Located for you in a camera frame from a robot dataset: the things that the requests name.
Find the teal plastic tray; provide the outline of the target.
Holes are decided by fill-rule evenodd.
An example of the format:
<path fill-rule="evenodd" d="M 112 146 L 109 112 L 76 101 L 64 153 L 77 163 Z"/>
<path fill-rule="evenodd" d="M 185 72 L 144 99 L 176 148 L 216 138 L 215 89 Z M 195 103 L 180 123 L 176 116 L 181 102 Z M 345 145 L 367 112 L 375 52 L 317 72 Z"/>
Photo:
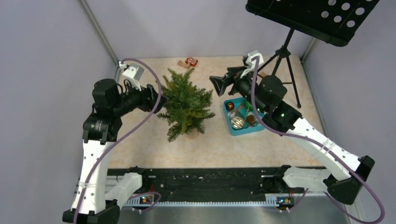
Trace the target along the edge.
<path fill-rule="evenodd" d="M 235 109 L 232 111 L 228 111 L 226 109 L 226 103 L 227 102 L 233 102 L 235 104 Z M 255 133 L 259 131 L 263 131 L 265 128 L 259 123 L 258 119 L 256 122 L 256 126 L 251 127 L 249 124 L 245 121 L 245 126 L 241 130 L 235 130 L 231 127 L 230 124 L 230 118 L 234 116 L 240 116 L 244 120 L 246 118 L 246 115 L 248 112 L 252 112 L 253 108 L 252 106 L 244 99 L 244 98 L 234 98 L 234 99 L 228 99 L 224 101 L 223 103 L 223 113 L 225 115 L 225 120 L 227 124 L 227 128 L 229 130 L 230 135 L 232 136 L 240 136 L 240 135 L 245 135 L 245 134 L 250 134 L 250 133 Z"/>

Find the small green christmas tree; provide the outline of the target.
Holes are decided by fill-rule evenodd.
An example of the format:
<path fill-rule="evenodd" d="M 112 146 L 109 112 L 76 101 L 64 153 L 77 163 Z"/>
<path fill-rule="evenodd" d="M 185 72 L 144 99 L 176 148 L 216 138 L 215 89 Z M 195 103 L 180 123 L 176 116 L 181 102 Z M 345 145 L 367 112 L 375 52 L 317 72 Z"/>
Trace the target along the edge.
<path fill-rule="evenodd" d="M 194 69 L 177 72 L 168 68 L 167 71 L 170 74 L 163 75 L 161 83 L 165 111 L 157 114 L 169 126 L 167 141 L 173 142 L 182 135 L 204 134 L 204 121 L 215 117 L 210 110 L 213 90 L 198 87 L 190 80 Z"/>

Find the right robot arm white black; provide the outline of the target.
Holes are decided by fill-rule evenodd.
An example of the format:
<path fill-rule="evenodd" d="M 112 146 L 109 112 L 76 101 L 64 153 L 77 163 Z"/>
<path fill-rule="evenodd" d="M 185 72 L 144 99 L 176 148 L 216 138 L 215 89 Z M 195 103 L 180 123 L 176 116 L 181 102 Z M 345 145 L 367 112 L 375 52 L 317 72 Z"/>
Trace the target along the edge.
<path fill-rule="evenodd" d="M 295 142 L 322 164 L 321 169 L 282 166 L 274 179 L 277 191 L 304 188 L 323 191 L 346 205 L 355 202 L 375 161 L 348 152 L 317 131 L 298 110 L 284 102 L 287 88 L 278 77 L 264 76 L 257 84 L 252 71 L 231 67 L 224 76 L 209 79 L 219 96 L 230 87 L 230 95 L 240 94 L 263 113 L 261 121 L 267 129 Z"/>

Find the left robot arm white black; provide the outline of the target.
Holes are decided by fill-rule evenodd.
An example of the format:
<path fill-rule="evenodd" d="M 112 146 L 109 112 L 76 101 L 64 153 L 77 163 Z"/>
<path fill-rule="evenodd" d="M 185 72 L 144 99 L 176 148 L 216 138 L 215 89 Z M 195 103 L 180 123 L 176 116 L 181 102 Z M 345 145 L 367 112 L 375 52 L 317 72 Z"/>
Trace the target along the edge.
<path fill-rule="evenodd" d="M 124 86 L 125 90 L 109 78 L 94 84 L 92 112 L 83 123 L 83 165 L 72 206 L 63 212 L 65 223 L 116 224 L 121 208 L 133 193 L 149 189 L 148 178 L 129 171 L 106 191 L 111 150 L 119 142 L 122 116 L 135 109 L 152 115 L 167 102 L 150 84 L 133 86 L 127 80 Z"/>

